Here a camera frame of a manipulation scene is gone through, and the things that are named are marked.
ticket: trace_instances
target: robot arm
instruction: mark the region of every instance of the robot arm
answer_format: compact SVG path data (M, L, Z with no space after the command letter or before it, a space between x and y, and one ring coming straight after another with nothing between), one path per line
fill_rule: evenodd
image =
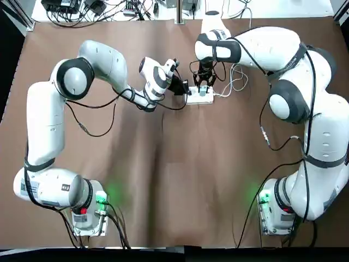
M37 82L28 90L28 143L25 167L14 179L15 194L40 205L73 211L73 225L80 235L104 235L106 223L95 215L98 198L107 200L102 185L67 169L55 168L55 158L64 149L64 106L67 99L83 98L94 78L110 83L114 91L146 112L152 112L170 86L175 60L164 66L145 57L140 74L147 83L138 91L127 83L126 61L115 49L95 41L85 41L74 59L58 62L48 82Z
M303 146L306 150L314 76L309 57L305 52L300 55L301 47L295 32L279 27L252 28L230 37L218 12L210 11L195 43L195 54L200 68L206 71L212 70L212 62L217 61L259 67L266 76L266 71L277 72L268 97L269 106L281 120L305 123ZM322 49L308 47L306 51L316 75L310 147L305 156L310 196L308 199L303 162L293 175L268 180L258 196L265 234L288 234L294 214L305 216L307 201L306 219L318 218L349 177L345 164L349 104L344 98L326 91L336 71L334 59Z

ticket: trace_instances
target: electronic equipment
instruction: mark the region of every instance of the electronic equipment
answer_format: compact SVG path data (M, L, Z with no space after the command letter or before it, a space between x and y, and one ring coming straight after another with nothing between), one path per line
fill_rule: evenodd
M77 14L81 0L41 0L41 4L46 11Z
M157 0L157 2L161 3L166 8L177 7L177 0ZM193 4L198 7L198 0L183 0L183 10L191 11Z
M101 15L107 7L107 5L100 0L85 0L85 6L89 7L96 15Z

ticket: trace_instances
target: power strip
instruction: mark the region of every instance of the power strip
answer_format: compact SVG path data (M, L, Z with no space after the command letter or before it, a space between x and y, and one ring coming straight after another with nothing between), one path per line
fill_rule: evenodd
M197 86L190 86L191 96L188 96L187 105L207 105L213 104L213 89L210 86L200 86L201 92Z

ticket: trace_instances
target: wire bundle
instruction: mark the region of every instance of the wire bundle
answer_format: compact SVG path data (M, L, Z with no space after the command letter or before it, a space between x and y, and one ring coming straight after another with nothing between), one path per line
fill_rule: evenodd
M152 19L149 10L153 6L153 0L152 5L148 9L146 9L145 7L145 1L146 0L143 0L143 2L137 0L130 0L130 3L136 10L136 15L132 17L129 21L137 17L138 20L144 20L145 15L148 17L149 20ZM100 15L97 15L92 12L91 6L81 4L78 12L78 18L72 18L72 14L63 13L60 11L59 8L55 10L54 7L51 7L50 11L46 11L46 15L49 18L49 20L56 26L64 28L83 28L94 25L95 23L101 21L116 21L114 20L114 16L118 13L121 13L125 9L124 3L126 3L126 0L121 0L118 4L110 4L107 1L96 1L94 4L97 4L97 2L101 2L102 4L111 6L111 8L109 10L104 10Z

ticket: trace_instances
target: black cable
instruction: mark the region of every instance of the black cable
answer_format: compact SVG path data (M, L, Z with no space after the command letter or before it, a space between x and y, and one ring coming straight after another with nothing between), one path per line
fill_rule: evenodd
M247 216L246 216L246 219L245 219L245 223L244 223L244 226L243 226L243 229L242 229L241 237L240 237L239 243L238 243L238 245L237 245L237 248L239 248L240 245L241 245L241 241L242 241L242 237L243 237L244 232L245 232L247 220L248 220L248 218L249 218L249 216L250 216L250 212L251 212L252 207L253 207L253 204L254 204L254 202L255 202L257 196L258 196L258 193L259 193L259 191L262 189L264 183L265 183L265 182L268 180L268 178L269 178L277 169L279 169L280 167L282 167L282 166L296 165L296 164L299 164L301 161L303 161L303 159L300 159L300 160L298 160L298 161L296 161L296 162L293 162L293 163L286 163L286 164L278 165L278 166L277 166L276 168L274 168L274 169L266 176L266 178L263 180L263 182L261 183L259 189L257 190L257 193L256 193L256 195L254 196L254 198L253 198L253 200L252 200L252 202L251 202L251 205L250 205L250 207L249 207L249 210L248 210L248 212L247 212Z
M64 28L84 28L84 27L88 27L88 26L94 25L94 24L97 23L97 22L107 20L108 18L111 18L111 19L113 20L112 17L114 17L117 13L121 12L121 10L117 10L117 11L115 11L114 13L112 13L111 15L108 15L108 16L105 16L105 15L106 15L107 13L113 11L115 8L119 7L119 6L120 6L122 3L124 3L124 2L125 2L125 0L122 0L120 3L118 3L118 4L116 4L116 5L108 4L108 5L112 5L112 6L114 6L114 7L113 7L112 9L110 9L109 11L107 11L107 12L103 12L103 13L99 16L99 18L98 18L96 21L93 19L94 21L90 21L89 24L87 24L87 25L81 25L81 26L77 26L77 25L80 24L81 22L83 22L83 19L86 19L86 15L88 16L87 13L88 13L88 12L90 11L90 9L91 9L90 7L87 7L87 6L84 7L83 10L85 11L85 13L84 13L84 12L79 12L79 13L80 13L79 18L77 19L77 22L76 22L75 24L73 24L73 25L63 25L63 24L60 24L59 21L58 21L58 18L56 18L57 22L54 22L54 21L49 17L48 11L46 11L46 15L47 15L47 17L49 18L49 20L50 20L53 24L55 24L56 26L64 27Z
M77 124L81 127L81 129L82 129L86 134L88 134L89 136L92 136L93 138L100 138L101 136L106 135L107 133L109 133L109 131L110 131L111 128L113 127L114 118L115 118L115 107L116 107L116 104L114 104L114 108L113 108L113 119L112 119L112 122L111 122L111 124L110 124L109 129L108 129L106 132L104 132L104 133L102 133L102 134L100 134L100 135L93 135L93 134L91 134L91 133L88 131L88 129L77 119L77 117L76 117L76 115L75 115L75 112L74 112L74 110L72 109L71 105L68 104L68 103L66 103L66 105L67 105L67 107L70 109L70 111L73 113L73 117L74 117L75 121L77 122Z
M182 110L183 108L185 108L187 101L188 101L188 95L186 95L186 97L185 97L185 103L184 103L184 105L182 105L180 108L171 108L171 107L169 107L169 106L163 105L163 104L160 103L160 102L158 102L157 104L158 104L158 105L161 105L163 108L166 108L166 109L170 109L170 110L173 110L173 111L179 111L179 110Z
M76 105L80 105L83 106L84 108L90 108L90 109L100 109L100 108L104 108L108 105L110 105L111 103L113 103L114 101L116 101L119 97L117 96L116 98L113 98L112 100L110 100L108 103L104 104L104 105L85 105L85 104L81 104L79 102L73 101L73 100L67 100L67 102L76 104Z
M309 245L309 247L314 247L316 240L317 240L317 225L315 221L311 221L312 222L312 240L311 240L311 244Z
M227 39L233 39L235 40L236 42L239 43L239 45L245 50L245 52L247 53L247 55L251 58L251 60L254 62L254 64L258 67L258 69L260 71L263 72L263 75L267 76L267 73L263 70L263 68L261 68L261 66L257 63L257 61L253 58L253 56L250 54L250 52L246 49L246 47L235 37L230 37L230 38L227 38Z
M119 236L120 236L120 241L122 242L123 246L125 246L125 243L128 244L128 238L127 238L127 234L126 234L126 223L125 223L124 214L122 213L121 209L118 207L118 210L119 210L119 212L120 212L120 214L121 214L121 218L122 218L122 219L120 219L120 217L118 216L118 214L117 214L117 212L116 212L116 210L115 210L115 208L113 207L112 204L106 203L105 205L108 205L108 206L110 206L110 207L112 208L112 210L113 210L113 212L114 212L114 214L115 214L115 217L116 217L116 221L117 221L119 224L121 224L121 227L122 227L123 231L120 231L120 232L119 232ZM123 236L124 236L125 243L123 243L121 234L123 234Z
M221 63L222 63L223 68L224 68L224 79L219 78L218 74L216 73L216 70L214 70L214 67L212 68L212 70L213 70L214 74L216 75L217 79L218 79L219 81L221 81L221 82L224 82L224 81L227 79L227 71L226 71L226 69L225 69L225 64L224 64L224 62L221 62Z
M261 248L263 248L263 243L262 243L262 230L261 230L261 218L260 218L260 215L258 214L258 229L259 229L259 232L260 232L260 246Z
M192 68L191 68L191 65L194 64L194 63L197 63L197 62L200 62L200 60L195 60L195 61L191 61L189 63L189 70L192 74L196 75L196 76L202 76L202 75L207 75L207 74L210 74L210 71L206 71L204 73L198 73L198 71L193 71ZM215 62L215 64L212 66L212 70L216 67L216 65L218 64L218 62Z
M312 71L312 93L311 93L311 105L310 105L310 115L309 115L309 123L308 123L308 139L306 142L306 151L305 154L308 155L309 148L310 148L310 134L311 134L311 125L312 125L312 119L314 115L314 103L315 103L315 94L316 94L316 72L315 67L312 62L312 59L308 52L305 53L306 56L309 59L310 65L311 65L311 71Z
M310 202L310 190L309 190L309 178L308 178L308 171L306 170L306 163L305 159L303 159L304 163L304 174L305 174L305 186L306 186L306 208L305 208L305 213L303 217L303 223L306 220L306 217L308 216L308 211L309 211L309 202Z
M118 229L119 232L121 232L121 228L119 223L115 220L115 218L111 215L111 214L107 214L108 218L110 218L110 220L113 221L114 225L116 226L116 228ZM131 249L130 245L126 242L125 237L120 234L121 237L121 242L123 242L126 246L127 249Z

